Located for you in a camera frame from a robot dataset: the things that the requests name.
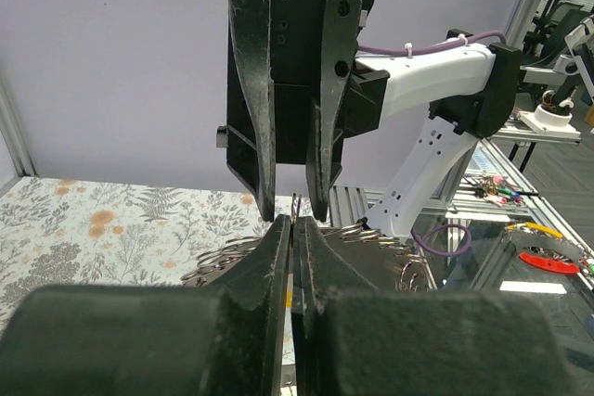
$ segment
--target cable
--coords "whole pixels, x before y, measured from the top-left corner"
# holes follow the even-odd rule
[[[465,235],[464,238],[466,241],[464,242],[464,244],[462,245],[461,248],[458,248],[458,250],[456,250],[455,252],[443,252],[442,250],[433,249],[427,245],[427,241],[429,240],[429,238],[432,235],[437,234],[438,232],[441,232],[444,229],[459,229],[462,232],[464,232],[464,235]],[[431,232],[428,232],[423,237],[420,237],[419,234],[417,234],[414,229],[412,231],[410,231],[410,234],[412,235],[412,238],[415,240],[417,245],[419,245],[419,248],[421,248],[433,255],[436,255],[437,257],[459,257],[460,255],[465,253],[468,249],[470,249],[471,244],[472,244],[471,231],[469,230],[468,227],[463,226],[461,224],[445,224],[445,225],[440,226],[436,229],[433,229]]]
[[[480,32],[475,34],[472,37],[468,38],[469,44],[474,44],[477,41],[481,41],[486,39],[487,37],[496,37],[501,41],[502,44],[507,42],[505,35],[502,32]],[[432,55],[434,53],[439,53],[441,51],[451,50],[453,48],[458,48],[460,46],[465,45],[466,42],[463,39],[457,39],[455,41],[446,41],[442,42],[441,44],[426,46],[423,48],[415,49],[411,52],[411,56],[423,56],[423,55]],[[376,48],[373,46],[359,46],[359,51],[364,51],[366,53],[371,53],[374,55],[385,55],[391,57],[408,57],[408,50],[390,50],[386,48]]]

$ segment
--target purple cable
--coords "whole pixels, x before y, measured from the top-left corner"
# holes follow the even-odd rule
[[[486,39],[487,37],[496,37],[501,41],[502,44],[507,42],[505,35],[502,32],[479,32],[474,36],[468,38],[469,44],[474,44],[477,41]],[[457,39],[456,41],[449,41],[449,42],[442,42],[441,44],[432,45],[432,46],[425,46],[419,49],[412,49],[412,56],[423,56],[423,55],[432,55],[433,53],[439,53],[440,51],[451,50],[452,48],[458,48],[459,46],[463,46],[466,43],[462,39]],[[364,51],[366,53],[372,53],[374,55],[385,55],[385,56],[392,56],[392,57],[407,57],[408,51],[404,50],[389,50],[386,48],[376,48],[373,46],[359,46],[359,51]]]
[[[458,248],[458,250],[456,250],[455,252],[443,252],[442,250],[436,250],[436,249],[433,249],[433,248],[427,246],[427,241],[429,240],[430,236],[432,236],[433,234],[436,234],[438,232],[441,232],[444,229],[450,229],[450,228],[451,229],[460,229],[461,231],[464,232],[466,241],[464,242],[464,244],[462,245],[461,248]],[[419,234],[417,234],[414,230],[410,231],[410,234],[412,235],[412,238],[415,240],[415,243],[417,243],[419,245],[419,248],[421,248],[433,255],[436,255],[437,257],[458,257],[458,256],[462,255],[464,252],[466,252],[468,249],[470,249],[471,244],[472,244],[471,231],[468,229],[468,227],[463,226],[461,224],[445,224],[445,225],[440,226],[436,229],[433,229],[431,232],[428,232],[423,237],[420,237]]]

